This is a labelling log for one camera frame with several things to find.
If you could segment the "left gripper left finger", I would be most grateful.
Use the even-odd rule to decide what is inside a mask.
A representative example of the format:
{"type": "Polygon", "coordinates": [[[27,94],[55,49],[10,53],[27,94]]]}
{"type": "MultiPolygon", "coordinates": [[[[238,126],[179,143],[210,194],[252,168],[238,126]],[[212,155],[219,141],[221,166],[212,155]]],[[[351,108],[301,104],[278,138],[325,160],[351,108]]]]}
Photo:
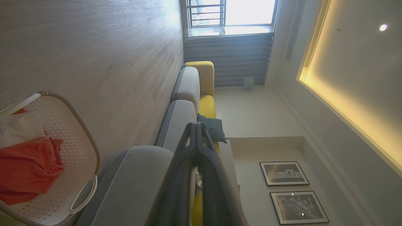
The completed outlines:
{"type": "Polygon", "coordinates": [[[148,226],[188,226],[191,177],[195,167],[196,123],[188,123],[173,155],[151,212],[148,226]]]}

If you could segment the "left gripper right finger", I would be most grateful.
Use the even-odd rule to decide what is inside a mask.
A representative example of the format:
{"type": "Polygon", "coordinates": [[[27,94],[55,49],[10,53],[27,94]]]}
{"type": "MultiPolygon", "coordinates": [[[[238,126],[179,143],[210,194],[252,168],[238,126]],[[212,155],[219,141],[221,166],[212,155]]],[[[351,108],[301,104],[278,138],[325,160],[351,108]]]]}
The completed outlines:
{"type": "Polygon", "coordinates": [[[220,155],[202,123],[197,123],[197,160],[203,176],[203,225],[247,226],[244,212],[231,187],[220,155]]]}

